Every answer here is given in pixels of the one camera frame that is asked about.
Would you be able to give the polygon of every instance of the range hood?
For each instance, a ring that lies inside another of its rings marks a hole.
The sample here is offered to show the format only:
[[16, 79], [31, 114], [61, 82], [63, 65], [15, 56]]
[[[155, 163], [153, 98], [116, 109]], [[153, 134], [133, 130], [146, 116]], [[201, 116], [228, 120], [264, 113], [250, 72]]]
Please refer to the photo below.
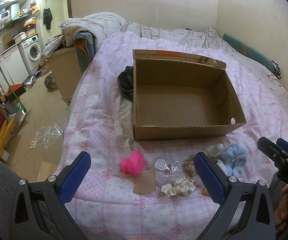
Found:
[[19, 3], [14, 3], [10, 6], [10, 11], [11, 11], [11, 20], [7, 24], [12, 24], [14, 25], [17, 21], [19, 21], [22, 18], [25, 18], [26, 16], [29, 16], [29, 14], [24, 13], [24, 14], [17, 14], [18, 11], [20, 11], [20, 4]]

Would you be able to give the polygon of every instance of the cat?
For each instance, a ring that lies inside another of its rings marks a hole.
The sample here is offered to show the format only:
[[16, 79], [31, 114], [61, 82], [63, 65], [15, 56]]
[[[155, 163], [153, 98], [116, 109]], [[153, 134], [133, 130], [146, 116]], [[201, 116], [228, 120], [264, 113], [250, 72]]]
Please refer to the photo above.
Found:
[[46, 86], [48, 90], [52, 90], [57, 87], [55, 78], [52, 73], [47, 75], [44, 81], [44, 85]]

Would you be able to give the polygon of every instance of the metal screw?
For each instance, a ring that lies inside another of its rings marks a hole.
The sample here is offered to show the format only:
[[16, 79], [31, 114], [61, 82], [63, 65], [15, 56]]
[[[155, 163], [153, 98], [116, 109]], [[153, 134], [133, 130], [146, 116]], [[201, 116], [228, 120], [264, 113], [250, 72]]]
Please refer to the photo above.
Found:
[[230, 182], [236, 182], [237, 181], [237, 178], [235, 176], [229, 176], [228, 179]]
[[49, 182], [53, 182], [54, 180], [56, 180], [56, 176], [51, 175], [51, 176], [48, 177], [47, 180], [48, 180]]
[[20, 180], [20, 185], [24, 185], [26, 183], [26, 179], [21, 179]]
[[263, 181], [262, 179], [260, 179], [260, 180], [258, 181], [258, 183], [259, 183], [259, 185], [261, 185], [261, 186], [265, 186], [265, 185], [266, 185], [266, 182]]

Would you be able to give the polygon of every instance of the bed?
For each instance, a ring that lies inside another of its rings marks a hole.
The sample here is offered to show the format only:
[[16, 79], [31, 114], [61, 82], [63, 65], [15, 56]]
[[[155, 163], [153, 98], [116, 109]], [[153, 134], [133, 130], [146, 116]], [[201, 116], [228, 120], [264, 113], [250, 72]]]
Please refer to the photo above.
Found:
[[[188, 52], [226, 62], [247, 124], [217, 138], [135, 142], [132, 103], [122, 98], [116, 80], [133, 64], [132, 49]], [[194, 32], [126, 23], [103, 40], [71, 102], [57, 172], [81, 151], [90, 153], [92, 166], [66, 208], [89, 239], [196, 239], [218, 205], [198, 191], [171, 198], [159, 190], [134, 194], [134, 177], [122, 173], [119, 162], [137, 150], [148, 169], [156, 158], [184, 161], [206, 146], [240, 142], [249, 153], [240, 181], [264, 179], [269, 185], [276, 168], [257, 150], [261, 136], [288, 141], [288, 92], [265, 67], [239, 54], [213, 28]]]

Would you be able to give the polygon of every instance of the pink bedspread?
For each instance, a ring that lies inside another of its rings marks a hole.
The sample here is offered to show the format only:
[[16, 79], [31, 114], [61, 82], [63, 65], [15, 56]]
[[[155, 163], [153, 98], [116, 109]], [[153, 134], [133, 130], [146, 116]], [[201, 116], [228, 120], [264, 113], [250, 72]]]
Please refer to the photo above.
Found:
[[[117, 76], [133, 64], [132, 49], [182, 51], [213, 57], [227, 63], [227, 73], [240, 99], [247, 124], [227, 136], [171, 141], [135, 142], [132, 103], [121, 96]], [[218, 205], [197, 191], [167, 198], [160, 189], [149, 195], [133, 193], [134, 178], [124, 175], [119, 162], [140, 151], [147, 167], [156, 157], [184, 161], [204, 146], [240, 142], [249, 158], [240, 178], [264, 179], [268, 185], [276, 170], [257, 150], [257, 140], [288, 141], [288, 114], [273, 95], [239, 62], [222, 50], [186, 48], [166, 40], [139, 38], [119, 30], [103, 41], [84, 79], [65, 131], [58, 172], [81, 152], [92, 157], [92, 166], [71, 203], [66, 204], [89, 239], [196, 239]]]

